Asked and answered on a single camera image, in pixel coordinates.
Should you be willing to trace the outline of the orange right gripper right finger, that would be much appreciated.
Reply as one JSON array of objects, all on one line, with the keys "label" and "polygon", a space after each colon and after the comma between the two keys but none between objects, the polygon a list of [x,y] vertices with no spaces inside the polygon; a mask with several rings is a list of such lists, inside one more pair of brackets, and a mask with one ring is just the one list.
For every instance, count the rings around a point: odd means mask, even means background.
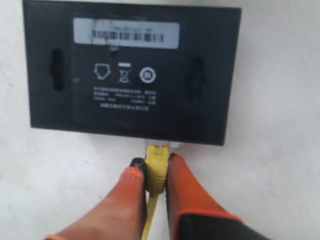
[{"label": "orange right gripper right finger", "polygon": [[166,204],[171,240],[266,239],[221,207],[176,153],[169,158]]}]

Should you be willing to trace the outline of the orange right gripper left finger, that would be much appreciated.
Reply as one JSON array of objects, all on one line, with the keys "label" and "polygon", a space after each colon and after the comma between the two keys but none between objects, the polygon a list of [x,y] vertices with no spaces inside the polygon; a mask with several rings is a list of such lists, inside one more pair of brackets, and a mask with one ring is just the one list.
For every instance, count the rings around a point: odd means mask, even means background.
[{"label": "orange right gripper left finger", "polygon": [[83,217],[47,240],[140,240],[147,204],[146,164],[134,158],[106,197]]}]

